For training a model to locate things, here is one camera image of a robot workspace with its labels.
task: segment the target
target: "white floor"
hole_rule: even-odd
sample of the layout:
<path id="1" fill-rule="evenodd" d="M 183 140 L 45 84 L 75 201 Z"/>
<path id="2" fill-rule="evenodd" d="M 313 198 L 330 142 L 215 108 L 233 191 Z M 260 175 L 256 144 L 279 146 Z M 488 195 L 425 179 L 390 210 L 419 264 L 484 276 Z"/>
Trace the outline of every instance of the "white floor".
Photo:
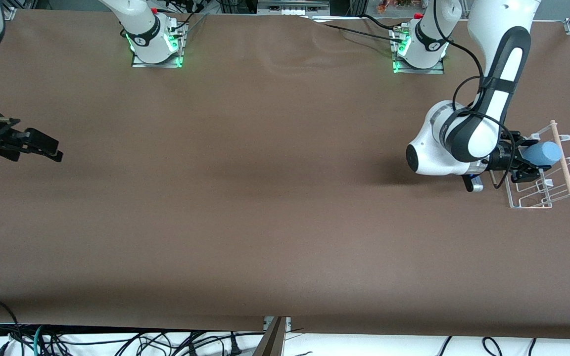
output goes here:
<path id="1" fill-rule="evenodd" d="M 99 342 L 124 340 L 135 334 L 86 334 L 64 336 L 70 342 Z M 205 336 L 228 336 L 229 333 L 208 333 Z M 172 333 L 167 335 L 170 341 L 179 344 L 188 333 Z M 252 349 L 258 345 L 261 336 L 243 336 L 237 339 L 239 347 L 245 350 L 242 356 L 251 355 Z M 343 335 L 343 334 L 296 334 L 287 335 L 283 356 L 301 356 L 310 352 L 310 356 L 437 356 L 445 336 L 376 336 L 376 335 Z M 445 356 L 489 356 L 482 347 L 480 337 L 454 337 L 448 344 Z M 531 339 L 495 338 L 503 356 L 527 356 Z M 0 337 L 0 347 L 7 337 Z M 226 354 L 230 352 L 229 340 L 224 340 Z M 112 343 L 93 346 L 70 345 L 74 356 L 114 356 L 123 343 Z M 134 356 L 138 342 L 131 344 L 124 356 Z M 32 350 L 26 347 L 25 354 L 32 356 Z M 9 345 L 6 356 L 21 354 L 20 345 L 13 342 Z M 197 349 L 198 356 L 219 356 L 222 345 L 219 342 Z M 142 356 L 164 356 L 161 350 L 147 348 Z M 536 342 L 532 356 L 570 356 L 570 340 L 540 339 Z"/>

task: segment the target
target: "gray floor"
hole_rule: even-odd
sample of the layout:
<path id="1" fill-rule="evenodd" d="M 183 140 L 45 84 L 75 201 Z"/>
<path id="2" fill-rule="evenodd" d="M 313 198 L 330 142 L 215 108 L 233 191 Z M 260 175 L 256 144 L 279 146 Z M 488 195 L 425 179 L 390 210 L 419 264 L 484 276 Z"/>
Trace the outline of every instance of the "gray floor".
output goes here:
<path id="1" fill-rule="evenodd" d="M 109 11 L 98 0 L 40 0 L 40 8 L 84 11 Z M 562 21 L 570 16 L 570 0 L 543 0 L 536 14 L 536 20 Z"/>

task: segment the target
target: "blue cylindrical object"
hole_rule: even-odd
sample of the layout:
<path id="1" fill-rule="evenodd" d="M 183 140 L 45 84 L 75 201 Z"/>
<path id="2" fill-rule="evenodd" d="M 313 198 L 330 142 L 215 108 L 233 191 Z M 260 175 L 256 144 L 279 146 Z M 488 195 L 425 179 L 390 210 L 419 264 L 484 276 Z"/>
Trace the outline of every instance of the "blue cylindrical object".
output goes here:
<path id="1" fill-rule="evenodd" d="M 521 152 L 522 157 L 535 165 L 554 165 L 562 157 L 560 147 L 551 141 L 539 142 Z"/>

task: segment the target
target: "brown table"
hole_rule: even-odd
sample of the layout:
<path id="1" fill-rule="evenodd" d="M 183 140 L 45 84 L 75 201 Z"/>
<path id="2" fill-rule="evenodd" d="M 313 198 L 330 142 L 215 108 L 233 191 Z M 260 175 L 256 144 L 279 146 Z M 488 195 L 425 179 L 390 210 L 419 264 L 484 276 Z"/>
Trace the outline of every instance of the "brown table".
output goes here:
<path id="1" fill-rule="evenodd" d="M 405 163 L 475 75 L 466 54 L 394 74 L 384 41 L 209 16 L 184 68 L 146 69 L 119 31 L 111 13 L 7 23 L 0 112 L 65 152 L 0 159 L 0 300 L 21 322 L 570 338 L 570 201 L 515 211 Z M 570 134 L 570 36 L 532 36 L 507 125 Z M 478 52 L 465 23 L 454 37 Z"/>

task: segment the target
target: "teal cable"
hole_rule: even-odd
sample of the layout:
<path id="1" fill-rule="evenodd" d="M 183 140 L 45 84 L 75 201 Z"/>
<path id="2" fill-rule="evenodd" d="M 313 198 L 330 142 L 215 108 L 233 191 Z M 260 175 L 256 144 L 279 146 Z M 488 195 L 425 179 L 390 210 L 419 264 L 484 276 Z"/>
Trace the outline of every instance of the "teal cable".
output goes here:
<path id="1" fill-rule="evenodd" d="M 34 342 L 32 343 L 32 347 L 34 348 L 34 356 L 39 356 L 39 334 L 41 334 L 41 329 L 43 329 L 43 325 L 39 326 L 37 328 L 37 332 L 34 333 Z"/>

